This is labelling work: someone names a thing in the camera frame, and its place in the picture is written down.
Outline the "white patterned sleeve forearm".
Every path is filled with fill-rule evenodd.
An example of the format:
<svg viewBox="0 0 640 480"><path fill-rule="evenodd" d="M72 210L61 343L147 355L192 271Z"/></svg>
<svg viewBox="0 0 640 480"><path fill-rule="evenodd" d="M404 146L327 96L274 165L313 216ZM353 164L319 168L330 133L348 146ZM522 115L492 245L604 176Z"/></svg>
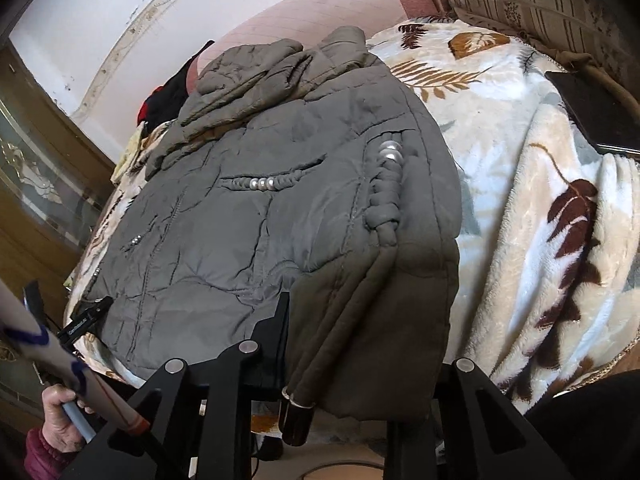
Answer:
<svg viewBox="0 0 640 480"><path fill-rule="evenodd" d="M1 336L21 356L61 379L79 399L107 422L130 434L142 434L149 423L41 325L1 283Z"/></svg>

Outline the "person left hand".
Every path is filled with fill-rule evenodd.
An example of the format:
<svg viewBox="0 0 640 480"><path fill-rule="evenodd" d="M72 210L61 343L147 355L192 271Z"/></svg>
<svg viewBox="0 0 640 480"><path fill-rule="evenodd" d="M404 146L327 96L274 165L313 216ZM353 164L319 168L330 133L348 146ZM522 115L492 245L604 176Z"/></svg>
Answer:
<svg viewBox="0 0 640 480"><path fill-rule="evenodd" d="M73 390L62 385L52 385L42 392L44 422L42 426L43 439L47 444L61 453L77 453L85 445L85 439L70 421L63 410L63 405L73 402L88 414L93 414L83 400L78 400Z"/></svg>

